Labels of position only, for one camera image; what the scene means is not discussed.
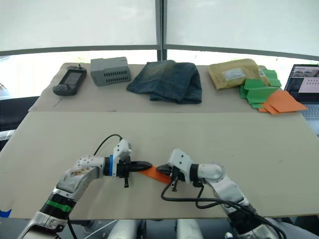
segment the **laptop keyboard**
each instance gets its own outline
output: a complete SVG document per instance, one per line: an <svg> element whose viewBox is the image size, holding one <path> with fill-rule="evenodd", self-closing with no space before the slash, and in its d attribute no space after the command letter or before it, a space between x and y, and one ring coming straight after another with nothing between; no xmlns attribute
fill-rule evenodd
<svg viewBox="0 0 319 239"><path fill-rule="evenodd" d="M319 106L308 106L308 110L301 113L308 120L319 120Z"/></svg>

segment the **gray electronic box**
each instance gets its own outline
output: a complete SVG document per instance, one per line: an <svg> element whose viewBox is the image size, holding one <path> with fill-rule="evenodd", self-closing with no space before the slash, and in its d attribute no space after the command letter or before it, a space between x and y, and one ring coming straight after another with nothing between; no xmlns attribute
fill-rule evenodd
<svg viewBox="0 0 319 239"><path fill-rule="evenodd" d="M132 79L126 57L92 59L91 76L97 86L130 81Z"/></svg>

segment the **green paper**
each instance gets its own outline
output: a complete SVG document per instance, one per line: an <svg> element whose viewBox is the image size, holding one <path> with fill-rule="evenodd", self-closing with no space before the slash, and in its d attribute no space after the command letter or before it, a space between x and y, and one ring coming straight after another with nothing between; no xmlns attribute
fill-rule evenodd
<svg viewBox="0 0 319 239"><path fill-rule="evenodd" d="M270 86L276 86L276 87L280 87L281 83L278 79L275 78L268 78Z"/></svg>
<svg viewBox="0 0 319 239"><path fill-rule="evenodd" d="M254 109L264 108L260 103L253 103L253 104L251 104L251 106Z"/></svg>
<svg viewBox="0 0 319 239"><path fill-rule="evenodd" d="M245 80L245 86L244 86L245 90L250 90L250 89L260 88L260 87L264 87L264 83L260 79L246 79Z"/></svg>
<svg viewBox="0 0 319 239"><path fill-rule="evenodd" d="M241 85L241 86L240 86L240 98L245 99L245 98L247 97L247 93L248 93L248 91L246 91L246 90L244 89L244 86Z"/></svg>
<svg viewBox="0 0 319 239"><path fill-rule="evenodd" d="M248 103L264 103L267 101L268 97L275 92L278 87L262 87L262 88L254 88L250 89L247 93Z"/></svg>
<svg viewBox="0 0 319 239"><path fill-rule="evenodd" d="M263 69L262 71L265 73L265 75L267 76L268 79L269 78L274 78L274 79L278 78L276 71L267 70L267 69Z"/></svg>

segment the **green band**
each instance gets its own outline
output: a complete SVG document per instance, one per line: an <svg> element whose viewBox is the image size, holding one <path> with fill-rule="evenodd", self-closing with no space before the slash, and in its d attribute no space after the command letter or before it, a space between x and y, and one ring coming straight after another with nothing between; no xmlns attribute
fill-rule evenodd
<svg viewBox="0 0 319 239"><path fill-rule="evenodd" d="M53 206L53 207L56 207L56 208L59 208L59 209L61 209L62 211L66 212L66 213L70 213L72 211L72 208L70 206L62 205L62 204L53 202L51 200L47 200L46 204L50 205L50 206Z"/></svg>

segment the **laptop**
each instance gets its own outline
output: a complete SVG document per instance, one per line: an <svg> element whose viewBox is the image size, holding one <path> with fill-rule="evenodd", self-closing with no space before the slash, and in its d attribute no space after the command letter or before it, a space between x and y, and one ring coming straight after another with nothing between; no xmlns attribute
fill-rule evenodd
<svg viewBox="0 0 319 239"><path fill-rule="evenodd" d="M319 135L319 65L294 65L285 91L309 108L301 113Z"/></svg>

